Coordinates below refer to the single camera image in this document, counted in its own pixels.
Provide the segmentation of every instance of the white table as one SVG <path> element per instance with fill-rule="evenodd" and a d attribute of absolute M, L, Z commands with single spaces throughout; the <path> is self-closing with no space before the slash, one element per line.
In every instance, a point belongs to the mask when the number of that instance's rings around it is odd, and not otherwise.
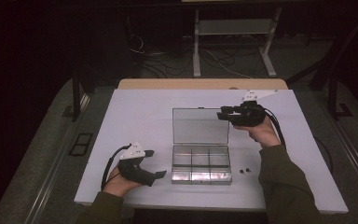
<path fill-rule="evenodd" d="M 145 149 L 155 150 L 141 163 L 149 172 L 167 170 L 153 187 L 134 189 L 125 197 L 133 207 L 261 211 L 265 209 L 258 184 L 260 146 L 247 133 L 230 127 L 229 154 L 233 180 L 231 186 L 187 186 L 171 183 L 172 109 L 174 107 L 219 108 L 239 105 L 244 90 L 116 90 L 83 174 L 77 203 L 90 204 L 100 190 L 104 167 L 120 147 L 140 141 Z M 344 203 L 324 159 L 313 140 L 310 128 L 292 91 L 258 101 L 271 110 L 281 124 L 288 153 L 306 174 L 316 206 L 324 213 L 346 213 Z M 250 173 L 240 170 L 249 168 Z"/>

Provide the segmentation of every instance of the open metal box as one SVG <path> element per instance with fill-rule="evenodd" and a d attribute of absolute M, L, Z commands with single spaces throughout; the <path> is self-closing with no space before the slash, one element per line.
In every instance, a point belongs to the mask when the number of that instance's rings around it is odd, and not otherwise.
<path fill-rule="evenodd" d="M 174 108 L 172 183 L 230 185 L 228 121 L 211 108 Z"/>

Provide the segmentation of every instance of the box lid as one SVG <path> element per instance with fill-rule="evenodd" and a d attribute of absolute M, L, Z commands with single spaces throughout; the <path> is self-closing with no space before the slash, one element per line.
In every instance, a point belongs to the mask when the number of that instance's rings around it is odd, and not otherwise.
<path fill-rule="evenodd" d="M 217 118 L 217 108 L 174 108 L 173 143 L 226 145 L 228 121 Z"/>

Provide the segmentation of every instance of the sleeve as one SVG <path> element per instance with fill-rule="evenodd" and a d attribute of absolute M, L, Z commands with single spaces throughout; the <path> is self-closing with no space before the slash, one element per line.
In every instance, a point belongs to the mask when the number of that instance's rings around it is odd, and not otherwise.
<path fill-rule="evenodd" d="M 302 170 L 289 158 L 284 146 L 262 149 L 258 178 L 263 189 L 268 222 L 324 223 Z"/>
<path fill-rule="evenodd" d="M 92 205 L 77 218 L 76 224 L 119 224 L 123 201 L 116 195 L 99 192 Z"/>

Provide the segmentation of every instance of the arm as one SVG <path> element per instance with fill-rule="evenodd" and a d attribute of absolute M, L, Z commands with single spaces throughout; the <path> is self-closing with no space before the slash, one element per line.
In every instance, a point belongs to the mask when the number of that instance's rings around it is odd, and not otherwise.
<path fill-rule="evenodd" d="M 289 158 L 269 118 L 256 127 L 239 127 L 263 148 L 259 183 L 269 223 L 323 223 L 304 173 Z"/>
<path fill-rule="evenodd" d="M 118 224 L 121 223 L 121 206 L 123 196 L 141 184 L 132 182 L 121 176 L 116 167 L 110 173 L 113 177 L 99 192 L 94 202 L 77 218 L 77 224 Z"/>

